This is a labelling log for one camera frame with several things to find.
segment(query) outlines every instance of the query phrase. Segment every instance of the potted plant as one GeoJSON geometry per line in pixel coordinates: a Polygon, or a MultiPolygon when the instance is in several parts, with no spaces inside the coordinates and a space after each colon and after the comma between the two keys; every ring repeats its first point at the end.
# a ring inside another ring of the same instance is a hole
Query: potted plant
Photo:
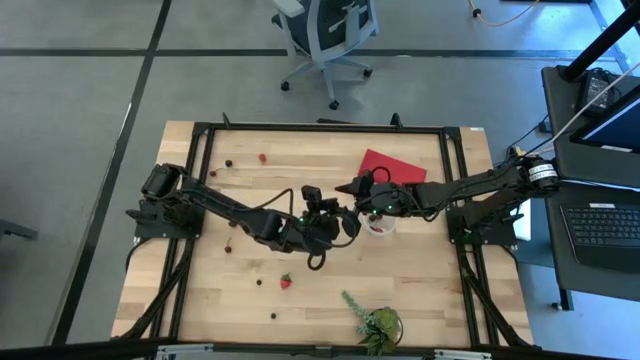
{"type": "Polygon", "coordinates": [[[364,320],[364,325],[358,326],[356,331],[364,335],[359,344],[367,344],[367,354],[380,356],[391,353],[402,340],[403,326],[398,313],[390,307],[367,311],[343,291],[342,297],[356,315],[364,320]]]}

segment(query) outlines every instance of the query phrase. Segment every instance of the strawberry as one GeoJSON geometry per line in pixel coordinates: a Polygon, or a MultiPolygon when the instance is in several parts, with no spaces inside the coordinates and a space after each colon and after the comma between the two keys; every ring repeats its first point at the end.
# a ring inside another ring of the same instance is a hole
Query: strawberry
{"type": "Polygon", "coordinates": [[[282,288],[282,290],[288,288],[289,286],[291,286],[291,284],[293,284],[293,281],[291,280],[291,273],[282,275],[282,277],[280,278],[280,287],[282,288]]]}

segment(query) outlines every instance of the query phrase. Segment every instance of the chair armrest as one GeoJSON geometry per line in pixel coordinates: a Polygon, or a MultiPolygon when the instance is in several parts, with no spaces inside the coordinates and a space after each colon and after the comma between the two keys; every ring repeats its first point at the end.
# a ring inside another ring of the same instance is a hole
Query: chair armrest
{"type": "Polygon", "coordinates": [[[287,17],[293,18],[304,13],[304,6],[297,0],[273,0],[273,5],[287,17]]]}

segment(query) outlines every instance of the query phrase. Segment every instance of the desk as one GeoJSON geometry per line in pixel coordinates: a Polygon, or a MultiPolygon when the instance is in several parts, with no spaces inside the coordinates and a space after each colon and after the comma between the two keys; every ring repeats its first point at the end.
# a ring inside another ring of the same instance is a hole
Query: desk
{"type": "Polygon", "coordinates": [[[563,184],[560,191],[546,200],[549,231],[558,285],[564,290],[628,300],[640,300],[640,274],[626,274],[579,264],[573,256],[560,204],[580,199],[581,202],[640,204],[640,193],[578,184],[563,184]]]}
{"type": "MultiPolygon", "coordinates": [[[[580,84],[568,83],[558,74],[557,68],[542,69],[549,120],[553,131],[559,131],[575,114],[572,108],[577,101],[580,84]]],[[[640,83],[640,79],[626,77],[618,88],[623,94],[640,83]]],[[[578,118],[567,132],[585,125],[588,119],[578,118]]],[[[600,148],[570,142],[567,136],[560,137],[555,143],[558,173],[562,177],[578,180],[590,180],[611,184],[622,184],[629,181],[633,186],[640,179],[640,155],[603,151],[600,148]],[[621,179],[620,166],[624,164],[625,179],[621,179]]],[[[619,202],[640,204],[640,195],[622,190],[604,189],[602,187],[566,185],[561,191],[545,200],[556,277],[561,296],[566,290],[577,290],[604,296],[613,296],[630,300],[640,300],[640,281],[638,274],[625,274],[606,269],[580,265],[574,258],[569,237],[560,214],[560,203],[570,201],[581,202],[619,202]]]]}
{"type": "MultiPolygon", "coordinates": [[[[167,123],[158,163],[185,163],[193,126],[192,122],[167,123]]],[[[468,173],[491,168],[484,131],[461,128],[461,136],[468,173]]],[[[337,197],[341,204],[349,204],[353,199],[333,188],[351,181],[367,148],[426,168],[430,181],[445,181],[439,141],[434,135],[216,130],[209,169],[222,169],[206,183],[248,205],[262,203],[291,187],[296,190],[297,214],[304,209],[297,189],[307,184],[320,187],[326,198],[337,197]],[[260,153],[267,156],[265,165],[258,160],[260,153]],[[228,159],[234,164],[230,169],[224,168],[228,159]]],[[[454,154],[452,142],[449,152],[454,154]]],[[[200,149],[196,169],[201,158],[200,149]]],[[[455,156],[451,159],[457,169],[455,156]]],[[[286,211],[285,198],[271,207],[286,211]]],[[[336,242],[345,240],[341,235],[336,242]]],[[[114,336],[128,330],[156,295],[166,249],[167,240],[154,239],[132,257],[114,336]]],[[[483,249],[494,302],[519,335],[531,342],[513,259],[499,247],[483,249]]],[[[386,239],[363,229],[351,246],[329,251],[326,264],[317,272],[307,269],[306,259],[302,253],[271,252],[239,228],[229,227],[226,220],[207,213],[195,245],[178,338],[240,344],[355,345],[361,339],[355,332],[359,322],[340,295],[347,290],[365,308],[391,306],[398,311],[405,327],[400,346],[469,347],[459,269],[455,249],[448,242],[445,216],[430,224],[418,218],[400,219],[395,234],[386,239]],[[223,250],[227,241],[233,247],[231,254],[223,250]],[[291,272],[293,285],[283,291],[279,278],[287,272],[291,272]],[[277,314],[275,320],[271,313],[277,314]]],[[[172,308],[169,299],[161,335],[167,334],[172,308]]],[[[481,339],[486,343],[478,301],[475,309],[481,339]]]]}

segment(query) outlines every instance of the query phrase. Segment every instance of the yellow cable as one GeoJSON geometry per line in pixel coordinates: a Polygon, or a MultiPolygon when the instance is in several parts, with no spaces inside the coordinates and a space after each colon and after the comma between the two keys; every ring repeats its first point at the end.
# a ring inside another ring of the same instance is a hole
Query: yellow cable
{"type": "MultiPolygon", "coordinates": [[[[498,24],[492,24],[487,22],[483,17],[482,14],[478,14],[478,18],[480,19],[480,21],[482,21],[485,25],[489,26],[489,27],[500,27],[500,26],[504,26],[507,25],[508,23],[515,21],[516,19],[518,19],[520,16],[524,15],[527,11],[531,10],[531,8],[536,5],[537,3],[539,3],[540,0],[535,0],[533,2],[533,4],[529,5],[528,8],[524,9],[520,14],[518,14],[516,17],[514,17],[513,19],[507,20],[505,22],[502,23],[498,23],[498,24]]],[[[476,10],[476,4],[473,2],[473,0],[469,0],[469,4],[471,4],[471,7],[473,8],[472,11],[476,10]]]]}

